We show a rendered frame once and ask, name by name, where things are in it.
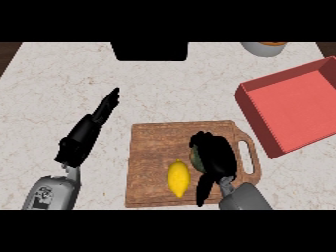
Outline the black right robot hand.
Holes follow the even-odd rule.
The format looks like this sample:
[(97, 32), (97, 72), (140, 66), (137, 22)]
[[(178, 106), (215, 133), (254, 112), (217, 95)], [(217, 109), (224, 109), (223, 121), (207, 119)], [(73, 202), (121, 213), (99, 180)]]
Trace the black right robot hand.
[(202, 206), (211, 195), (214, 184), (223, 177), (230, 177), (232, 181), (238, 178), (238, 159), (232, 146), (223, 136), (215, 136), (211, 132), (201, 131), (190, 141), (190, 148), (198, 146), (201, 159), (207, 173), (198, 185), (198, 205)]

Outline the grey bowl with orange content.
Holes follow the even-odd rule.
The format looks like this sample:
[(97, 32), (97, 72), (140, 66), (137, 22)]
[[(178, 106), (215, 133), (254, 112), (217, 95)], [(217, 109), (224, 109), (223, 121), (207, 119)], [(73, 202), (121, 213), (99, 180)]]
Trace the grey bowl with orange content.
[(285, 42), (244, 42), (245, 49), (260, 57), (275, 57), (278, 56), (285, 47)]

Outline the black appliance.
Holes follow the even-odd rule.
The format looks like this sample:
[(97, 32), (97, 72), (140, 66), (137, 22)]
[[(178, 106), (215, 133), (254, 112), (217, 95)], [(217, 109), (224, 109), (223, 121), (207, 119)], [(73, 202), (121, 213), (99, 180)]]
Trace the black appliance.
[(187, 42), (113, 42), (116, 57), (121, 61), (186, 61)]

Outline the yellow lemon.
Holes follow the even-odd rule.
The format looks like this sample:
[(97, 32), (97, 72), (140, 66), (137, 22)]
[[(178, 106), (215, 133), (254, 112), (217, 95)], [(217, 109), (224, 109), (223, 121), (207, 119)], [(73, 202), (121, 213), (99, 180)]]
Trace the yellow lemon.
[(178, 198), (183, 198), (192, 184), (192, 173), (180, 159), (170, 166), (167, 179), (171, 191)]

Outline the red cardboard box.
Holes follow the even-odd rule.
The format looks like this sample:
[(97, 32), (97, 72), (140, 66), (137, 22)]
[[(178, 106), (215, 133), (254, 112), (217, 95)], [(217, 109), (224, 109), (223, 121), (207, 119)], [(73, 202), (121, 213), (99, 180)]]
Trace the red cardboard box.
[(239, 85), (235, 98), (270, 158), (336, 134), (336, 57)]

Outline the dark green squash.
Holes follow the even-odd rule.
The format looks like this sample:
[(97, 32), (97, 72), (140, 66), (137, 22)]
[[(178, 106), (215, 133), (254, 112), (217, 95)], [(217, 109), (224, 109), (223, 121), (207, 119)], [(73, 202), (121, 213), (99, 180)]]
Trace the dark green squash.
[(204, 162), (201, 159), (198, 146), (192, 147), (190, 159), (192, 159), (192, 164), (193, 164), (196, 171), (201, 173), (207, 173), (207, 169), (205, 169), (205, 165), (204, 165)]

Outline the brown wooden cutting board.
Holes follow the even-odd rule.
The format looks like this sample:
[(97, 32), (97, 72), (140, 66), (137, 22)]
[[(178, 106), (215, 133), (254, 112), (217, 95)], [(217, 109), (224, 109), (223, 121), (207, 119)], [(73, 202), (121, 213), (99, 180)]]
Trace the brown wooden cutting board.
[[(223, 136), (238, 159), (238, 188), (245, 182), (258, 184), (261, 164), (255, 143), (230, 120), (134, 124), (131, 127), (127, 206), (162, 207), (198, 204), (198, 183), (202, 174), (190, 159), (192, 136), (201, 131)], [(168, 187), (168, 168), (180, 160), (189, 167), (192, 184), (181, 198)]]

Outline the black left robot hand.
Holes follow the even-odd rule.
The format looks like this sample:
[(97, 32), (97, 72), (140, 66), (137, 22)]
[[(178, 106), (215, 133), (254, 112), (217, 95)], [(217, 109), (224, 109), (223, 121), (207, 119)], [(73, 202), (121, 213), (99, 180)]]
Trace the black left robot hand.
[(121, 89), (115, 88), (93, 114), (87, 114), (67, 136), (60, 140), (56, 161), (79, 167), (91, 153), (101, 129), (121, 102)]

